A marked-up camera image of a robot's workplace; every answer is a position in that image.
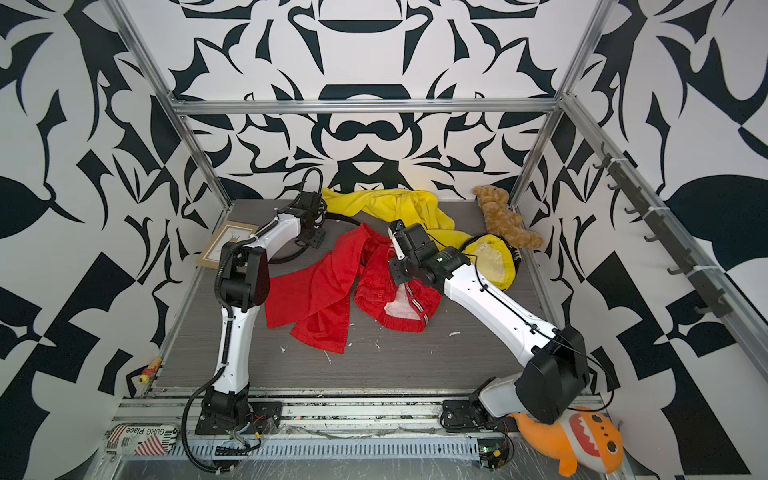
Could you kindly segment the red trousers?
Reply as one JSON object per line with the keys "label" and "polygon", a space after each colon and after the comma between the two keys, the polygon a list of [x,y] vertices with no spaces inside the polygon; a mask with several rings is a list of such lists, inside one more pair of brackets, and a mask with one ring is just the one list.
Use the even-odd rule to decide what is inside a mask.
{"label": "red trousers", "polygon": [[271,282],[267,327],[290,325],[298,341],[342,354],[355,303],[387,329],[423,332],[442,295],[418,280],[397,286],[388,265],[394,257],[391,240],[367,224],[342,234],[317,263]]}

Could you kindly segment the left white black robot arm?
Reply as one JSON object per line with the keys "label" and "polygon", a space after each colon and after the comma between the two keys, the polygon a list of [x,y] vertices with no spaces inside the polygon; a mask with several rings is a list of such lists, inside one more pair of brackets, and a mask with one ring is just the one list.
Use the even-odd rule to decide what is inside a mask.
{"label": "left white black robot arm", "polygon": [[302,192],[249,237],[222,247],[214,281],[222,336],[214,378],[204,388],[202,403],[203,415],[221,429],[242,428],[250,412],[248,358],[254,323],[270,292],[269,261],[290,242],[318,246],[326,210],[320,193]]}

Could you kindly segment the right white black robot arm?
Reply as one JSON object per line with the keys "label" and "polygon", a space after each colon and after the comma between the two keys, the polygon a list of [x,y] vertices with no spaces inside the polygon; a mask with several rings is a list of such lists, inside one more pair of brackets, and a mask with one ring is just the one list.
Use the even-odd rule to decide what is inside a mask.
{"label": "right white black robot arm", "polygon": [[476,422],[527,413],[552,425],[566,413],[589,381],[583,335],[532,314],[493,285],[478,263],[454,247],[439,248],[424,227],[389,224],[396,257],[389,261],[399,285],[418,280],[457,303],[483,323],[522,367],[494,378],[470,397]]}

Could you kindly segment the yellow trousers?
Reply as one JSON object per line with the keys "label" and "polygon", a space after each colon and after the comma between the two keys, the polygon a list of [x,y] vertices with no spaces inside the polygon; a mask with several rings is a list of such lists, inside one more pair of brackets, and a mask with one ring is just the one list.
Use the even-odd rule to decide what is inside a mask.
{"label": "yellow trousers", "polygon": [[[440,248],[455,247],[461,251],[462,244],[474,237],[457,230],[454,220],[439,208],[438,198],[427,191],[385,189],[342,194],[324,189],[323,198],[331,213],[353,217],[363,212],[386,222],[402,220],[407,226],[420,224],[438,241]],[[512,283],[492,284],[506,290]]]}

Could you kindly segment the black leather belt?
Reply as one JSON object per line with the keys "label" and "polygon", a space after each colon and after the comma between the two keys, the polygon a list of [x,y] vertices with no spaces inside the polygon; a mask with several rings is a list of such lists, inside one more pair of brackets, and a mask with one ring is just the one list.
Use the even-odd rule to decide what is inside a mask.
{"label": "black leather belt", "polygon": [[319,222],[314,225],[313,231],[311,233],[307,233],[307,234],[302,233],[299,236],[299,238],[294,241],[294,243],[299,246],[299,249],[297,251],[287,256],[273,257],[269,260],[269,264],[281,265],[281,264],[289,263],[291,261],[298,259],[303,253],[306,252],[308,248],[312,247],[317,249],[322,244],[325,238],[325,230],[323,229],[323,225],[327,220],[345,222],[354,226],[361,225],[361,223],[354,218],[347,217],[345,215],[341,215],[337,213],[325,213],[321,216],[321,219],[319,220]]}

